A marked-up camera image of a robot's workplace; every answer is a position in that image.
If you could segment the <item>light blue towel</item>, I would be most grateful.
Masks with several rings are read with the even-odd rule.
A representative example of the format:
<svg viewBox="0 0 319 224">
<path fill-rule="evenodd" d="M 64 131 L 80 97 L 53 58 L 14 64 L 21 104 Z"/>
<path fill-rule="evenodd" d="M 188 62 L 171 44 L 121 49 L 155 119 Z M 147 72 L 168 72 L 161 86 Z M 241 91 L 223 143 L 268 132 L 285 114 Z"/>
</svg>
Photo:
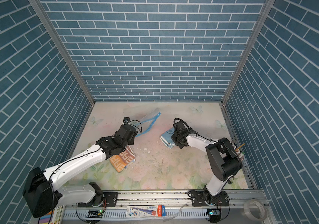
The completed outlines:
<svg viewBox="0 0 319 224">
<path fill-rule="evenodd" d="M 167 130 L 163 134 L 160 135 L 160 140 L 164 143 L 164 145 L 168 148 L 173 148 L 175 146 L 174 141 L 172 140 L 172 135 L 174 134 L 174 127 Z"/>
</svg>

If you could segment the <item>clear vacuum bag blue zip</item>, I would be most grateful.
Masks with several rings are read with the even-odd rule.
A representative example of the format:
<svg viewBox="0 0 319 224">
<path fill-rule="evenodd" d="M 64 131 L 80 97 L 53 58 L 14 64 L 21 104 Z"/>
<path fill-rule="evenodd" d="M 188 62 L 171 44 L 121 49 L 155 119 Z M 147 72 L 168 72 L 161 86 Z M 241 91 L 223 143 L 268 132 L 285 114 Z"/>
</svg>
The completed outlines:
<svg viewBox="0 0 319 224">
<path fill-rule="evenodd" d="M 138 131 L 136 137 L 148 133 L 160 115 L 160 109 L 157 107 L 145 115 L 139 114 L 136 118 L 131 118 L 129 124 L 136 127 L 135 129 Z"/>
</svg>

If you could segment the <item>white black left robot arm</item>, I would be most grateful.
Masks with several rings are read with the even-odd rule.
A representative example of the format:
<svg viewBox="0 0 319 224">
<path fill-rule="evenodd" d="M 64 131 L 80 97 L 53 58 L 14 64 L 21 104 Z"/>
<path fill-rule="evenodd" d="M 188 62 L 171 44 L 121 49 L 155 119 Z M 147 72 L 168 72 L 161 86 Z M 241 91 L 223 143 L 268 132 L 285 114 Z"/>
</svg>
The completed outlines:
<svg viewBox="0 0 319 224">
<path fill-rule="evenodd" d="M 112 135 L 101 137 L 94 145 L 75 157 L 42 170 L 31 170 L 27 176 L 23 196 L 34 218 L 47 215 L 58 206 L 85 203 L 103 206 L 105 197 L 98 184 L 91 182 L 80 187 L 64 187 L 70 179 L 86 169 L 103 162 L 133 145 L 139 129 L 122 124 Z"/>
</svg>

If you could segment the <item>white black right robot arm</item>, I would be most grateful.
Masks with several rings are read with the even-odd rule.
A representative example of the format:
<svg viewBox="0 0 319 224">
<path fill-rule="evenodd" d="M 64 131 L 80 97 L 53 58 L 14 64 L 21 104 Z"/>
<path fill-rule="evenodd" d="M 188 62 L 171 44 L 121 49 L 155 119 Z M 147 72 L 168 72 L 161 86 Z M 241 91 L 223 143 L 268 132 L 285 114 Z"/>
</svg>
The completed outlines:
<svg viewBox="0 0 319 224">
<path fill-rule="evenodd" d="M 182 119 L 173 120 L 174 132 L 171 139 L 179 148 L 194 147 L 207 153 L 212 177 L 200 194 L 202 200 L 209 206 L 230 205 L 229 197 L 224 187 L 229 183 L 243 164 L 237 152 L 227 138 L 219 140 L 201 136 Z"/>
</svg>

